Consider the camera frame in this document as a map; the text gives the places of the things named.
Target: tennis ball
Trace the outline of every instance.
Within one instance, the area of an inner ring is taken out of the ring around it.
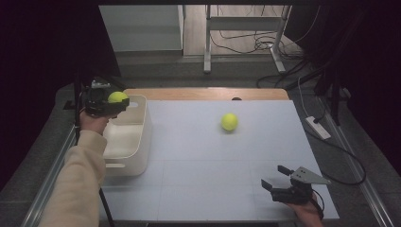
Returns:
[[[238,125],[238,119],[233,113],[227,113],[221,118],[221,127],[226,131],[233,131]]]
[[[125,93],[113,92],[109,95],[109,103],[122,102],[124,99],[129,98]]]

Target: beige sleeve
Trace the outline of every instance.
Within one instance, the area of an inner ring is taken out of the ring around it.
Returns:
[[[105,175],[106,144],[96,132],[80,132],[78,145],[65,155],[39,226],[98,226],[98,191]]]

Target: white tabletop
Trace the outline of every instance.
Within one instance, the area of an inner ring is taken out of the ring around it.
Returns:
[[[138,221],[284,221],[292,210],[271,200],[260,180],[287,188],[282,165],[322,175],[290,100],[148,101],[152,143],[147,170],[103,184],[114,219]],[[226,113],[238,127],[219,124]],[[324,216],[339,218],[325,185]],[[100,203],[101,218],[106,218]]]

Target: white power strip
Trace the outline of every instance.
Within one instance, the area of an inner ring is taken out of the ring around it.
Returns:
[[[309,126],[322,138],[322,139],[327,139],[330,138],[331,135],[324,129],[324,127],[321,125],[321,123],[315,123],[313,120],[315,117],[310,116],[307,117],[305,120],[309,124]]]

